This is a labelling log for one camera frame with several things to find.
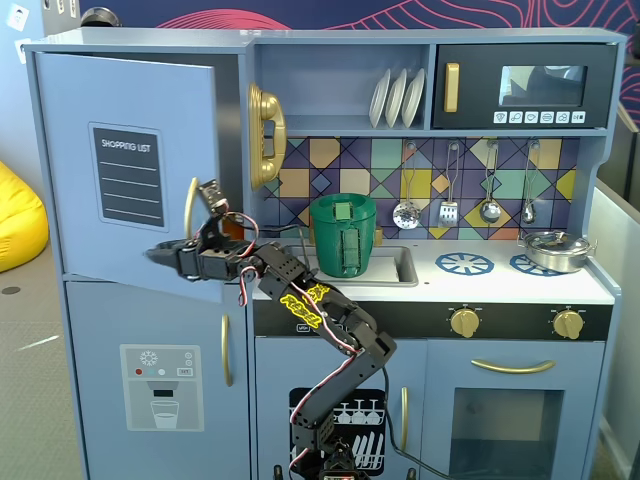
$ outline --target wine glass graphic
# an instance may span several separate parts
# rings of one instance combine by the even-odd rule
[[[338,423],[339,424],[347,424],[351,423],[351,415],[347,413],[347,405],[348,403],[342,403],[342,413],[338,415]]]
[[[362,402],[364,402],[364,400],[356,400],[356,402],[358,403],[358,410],[353,414],[353,417],[351,417],[351,423],[354,425],[364,425],[366,422],[366,415],[362,411]]]
[[[371,412],[367,415],[367,425],[380,425],[380,415],[376,412],[377,400],[371,399]]]

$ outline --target floor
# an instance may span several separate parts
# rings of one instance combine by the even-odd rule
[[[51,250],[0,273],[0,292],[0,478],[81,480]],[[621,480],[601,446],[591,480]]]

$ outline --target gold microwave handle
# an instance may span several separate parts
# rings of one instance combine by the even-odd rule
[[[458,91],[460,89],[460,64],[447,63],[444,80],[444,111],[458,111]]]
[[[273,121],[273,155],[264,154],[264,122]],[[249,86],[251,188],[257,190],[278,175],[287,151],[287,124],[277,97]]]
[[[486,362],[484,360],[471,360],[471,363],[474,364],[476,367],[484,368],[486,370],[491,370],[492,372],[520,374],[520,375],[546,372],[547,370],[551,370],[553,367],[556,366],[556,362],[554,362],[553,360],[547,360],[546,362],[542,362],[540,365],[534,365],[533,367],[525,367],[525,368],[505,367],[502,365],[496,365],[495,363]]]

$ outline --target microwave buttons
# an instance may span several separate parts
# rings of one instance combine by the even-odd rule
[[[540,113],[540,123],[553,123],[553,117],[555,112],[542,112]]]
[[[522,112],[509,112],[509,123],[522,123]]]
[[[524,112],[524,123],[538,123],[538,112]]]
[[[586,112],[573,112],[571,114],[571,123],[584,123],[585,118],[587,118]]]
[[[571,112],[558,112],[556,113],[556,123],[569,123],[569,117]]]
[[[493,123],[507,123],[507,112],[493,112]]]

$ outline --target telephone receiver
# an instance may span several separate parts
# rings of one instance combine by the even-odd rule
[[[273,155],[264,153],[264,122],[272,121]],[[249,86],[249,136],[251,188],[257,190],[278,176],[287,151],[287,124],[278,98],[263,92],[255,83]]]

